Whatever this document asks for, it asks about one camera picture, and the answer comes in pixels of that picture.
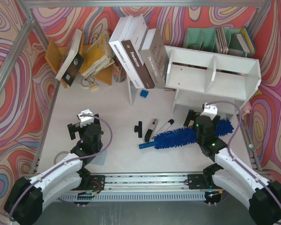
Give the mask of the blue microfiber duster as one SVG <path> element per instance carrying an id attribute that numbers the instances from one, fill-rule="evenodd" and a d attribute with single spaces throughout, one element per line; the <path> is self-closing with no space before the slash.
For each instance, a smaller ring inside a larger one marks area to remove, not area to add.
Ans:
<path id="1" fill-rule="evenodd" d="M 220 119 L 215 127 L 216 137 L 233 133 L 233 126 L 228 119 Z M 193 144 L 197 141 L 194 129 L 190 127 L 178 128 L 158 134 L 153 141 L 139 144 L 139 149 L 154 147 L 155 149 L 167 149 Z"/>

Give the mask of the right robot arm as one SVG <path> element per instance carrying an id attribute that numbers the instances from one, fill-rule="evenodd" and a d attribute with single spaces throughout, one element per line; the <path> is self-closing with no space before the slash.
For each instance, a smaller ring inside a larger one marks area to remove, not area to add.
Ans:
<path id="1" fill-rule="evenodd" d="M 190 111 L 190 131 L 202 153 L 213 161 L 202 174 L 189 174 L 190 189 L 222 188 L 242 203 L 258 225 L 281 225 L 281 184 L 261 176 L 216 135 L 220 117 Z"/>

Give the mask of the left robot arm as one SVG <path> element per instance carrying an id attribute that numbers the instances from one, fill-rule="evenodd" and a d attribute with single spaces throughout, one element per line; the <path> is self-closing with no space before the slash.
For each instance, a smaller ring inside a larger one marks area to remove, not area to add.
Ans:
<path id="1" fill-rule="evenodd" d="M 78 123 L 67 126 L 71 139 L 75 138 L 76 132 L 80 135 L 71 151 L 45 172 L 30 178 L 21 177 L 14 183 L 4 205 L 10 221 L 32 225 L 58 197 L 91 184 L 90 172 L 85 166 L 107 149 L 101 140 L 101 123 L 106 121 L 89 110 L 82 111 L 77 117 Z"/>

